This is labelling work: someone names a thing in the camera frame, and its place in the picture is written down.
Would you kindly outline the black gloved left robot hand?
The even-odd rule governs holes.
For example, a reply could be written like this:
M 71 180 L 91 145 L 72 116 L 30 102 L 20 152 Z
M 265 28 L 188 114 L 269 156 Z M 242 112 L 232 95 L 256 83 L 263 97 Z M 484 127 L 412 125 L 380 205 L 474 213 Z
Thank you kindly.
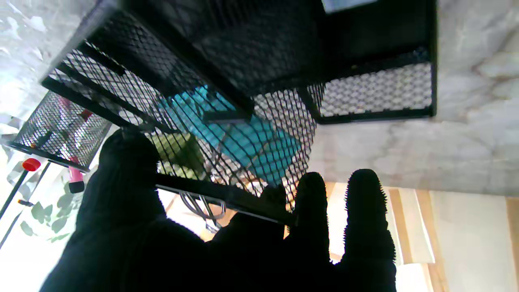
M 330 262 L 326 184 L 305 173 L 295 224 L 237 213 L 210 241 L 167 218 L 158 196 L 159 154 L 143 133 L 107 138 L 75 231 L 41 292 L 395 292 L 395 245 L 378 175 L 348 180 L 344 252 Z

